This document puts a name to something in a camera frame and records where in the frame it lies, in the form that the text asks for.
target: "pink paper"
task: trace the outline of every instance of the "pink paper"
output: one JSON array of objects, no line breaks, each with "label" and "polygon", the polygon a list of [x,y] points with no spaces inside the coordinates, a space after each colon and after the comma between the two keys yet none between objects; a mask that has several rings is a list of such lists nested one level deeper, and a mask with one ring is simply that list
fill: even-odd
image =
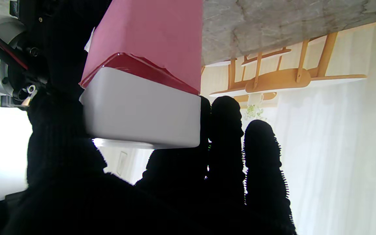
[{"label": "pink paper", "polygon": [[113,0],[96,28],[83,79],[117,53],[146,58],[200,91],[202,0]]}]

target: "white wall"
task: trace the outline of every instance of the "white wall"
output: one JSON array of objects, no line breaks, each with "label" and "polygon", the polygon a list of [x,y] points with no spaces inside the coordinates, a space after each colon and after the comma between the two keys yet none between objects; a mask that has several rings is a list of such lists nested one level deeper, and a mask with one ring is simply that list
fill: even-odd
[{"label": "white wall", "polygon": [[27,145],[31,132],[26,112],[0,107],[0,200],[27,187]]},{"label": "white wall", "polygon": [[142,173],[153,151],[119,146],[103,146],[99,147],[99,150],[107,162],[104,172],[113,173],[130,184],[142,178]]},{"label": "white wall", "polygon": [[376,27],[337,40],[337,72],[368,79],[279,94],[291,209],[298,234],[376,235]]}]

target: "wooden furniture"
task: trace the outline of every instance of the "wooden furniture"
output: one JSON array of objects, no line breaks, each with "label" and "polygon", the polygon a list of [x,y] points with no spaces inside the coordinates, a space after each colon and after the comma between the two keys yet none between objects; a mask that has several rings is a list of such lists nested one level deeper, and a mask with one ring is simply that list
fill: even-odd
[{"label": "wooden furniture", "polygon": [[309,72],[303,68],[308,42],[309,40],[303,42],[300,62],[297,69],[279,70],[278,66],[276,71],[258,76],[258,69],[260,68],[260,61],[258,60],[256,76],[246,84],[246,92],[276,92],[280,89],[302,88],[308,86],[311,82],[311,77]]},{"label": "wooden furniture", "polygon": [[[364,74],[348,74],[348,75],[335,75],[335,76],[326,76],[327,68],[330,63],[330,59],[333,53],[333,48],[335,46],[337,39],[337,32],[330,33],[325,37],[325,45],[320,56],[318,66],[310,70],[303,68],[304,62],[306,59],[306,53],[308,44],[312,40],[324,40],[323,38],[314,38],[309,40],[304,40],[300,61],[298,68],[296,69],[286,69],[279,70],[282,61],[282,55],[291,52],[291,49],[286,49],[285,47],[277,52],[272,52],[266,55],[263,55],[262,52],[259,52],[256,58],[248,59],[247,56],[244,57],[243,66],[243,75],[240,82],[234,82],[234,75],[236,66],[235,61],[232,60],[231,65],[229,66],[229,83],[228,89],[221,92],[214,92],[210,94],[212,97],[219,97],[223,95],[228,96],[243,96],[251,93],[268,93],[268,92],[278,92],[280,90],[287,89],[297,89],[304,88],[309,85],[324,85],[324,84],[334,84],[342,82],[351,82],[354,80],[366,79],[367,76]],[[269,56],[279,56],[278,66],[276,71],[265,73],[259,75],[261,63],[263,58],[268,58]],[[256,62],[256,75],[255,78],[244,81],[245,66]]]},{"label": "wooden furniture", "polygon": [[[277,52],[271,52],[265,55],[262,55],[261,59],[268,59],[268,58],[274,58],[276,56],[283,56],[291,52],[291,49],[287,49],[286,47],[282,48],[282,50],[279,50]],[[258,57],[248,59],[247,56],[245,55],[245,60],[242,63],[242,67],[245,67],[246,65],[250,65],[255,63],[258,60]]]}]

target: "white curtain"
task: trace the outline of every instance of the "white curtain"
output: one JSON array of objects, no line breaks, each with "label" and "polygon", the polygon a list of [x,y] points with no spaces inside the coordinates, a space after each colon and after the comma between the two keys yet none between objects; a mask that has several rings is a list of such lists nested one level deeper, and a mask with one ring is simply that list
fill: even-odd
[{"label": "white curtain", "polygon": [[274,131],[301,235],[376,235],[376,28],[368,79],[279,93]]}]

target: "white box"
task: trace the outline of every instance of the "white box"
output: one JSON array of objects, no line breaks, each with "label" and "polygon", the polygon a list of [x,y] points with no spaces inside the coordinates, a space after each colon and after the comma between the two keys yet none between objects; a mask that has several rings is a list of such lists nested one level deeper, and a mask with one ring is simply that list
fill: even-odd
[{"label": "white box", "polygon": [[88,134],[145,149],[200,144],[197,95],[113,68],[101,68],[81,96]]}]

